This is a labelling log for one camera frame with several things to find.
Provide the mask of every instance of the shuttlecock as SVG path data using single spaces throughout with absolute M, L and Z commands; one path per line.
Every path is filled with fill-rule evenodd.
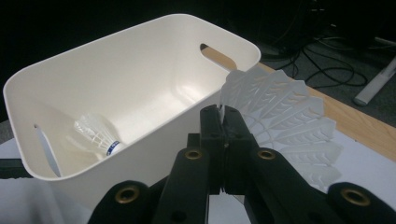
M 125 147 L 106 126 L 105 118 L 98 114 L 86 114 L 75 121 L 74 129 L 99 151 L 107 156 Z
M 235 70 L 220 104 L 239 110 L 259 146 L 282 153 L 311 186 L 325 190 L 341 176 L 332 167 L 342 151 L 332 142 L 335 121 L 324 117 L 323 101 L 310 96 L 303 81 L 259 66 Z

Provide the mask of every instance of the white plastic bin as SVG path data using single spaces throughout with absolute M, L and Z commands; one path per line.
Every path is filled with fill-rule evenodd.
M 247 71 L 256 46 L 190 15 L 169 15 L 33 64 L 4 88 L 7 112 L 23 164 L 94 208 L 115 184 L 151 185 L 168 175 L 187 134 L 199 132 L 199 111 L 219 102 L 229 71 L 207 59 L 202 44 Z M 73 124 L 99 113 L 128 147 L 99 160 L 70 143 Z M 50 168 L 40 130 L 61 176 Z

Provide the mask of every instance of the shuttlecock cork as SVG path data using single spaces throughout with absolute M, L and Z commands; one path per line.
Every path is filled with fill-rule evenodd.
M 125 147 L 116 135 L 104 123 L 104 118 L 97 114 L 86 114 L 75 121 L 75 130 L 107 156 Z

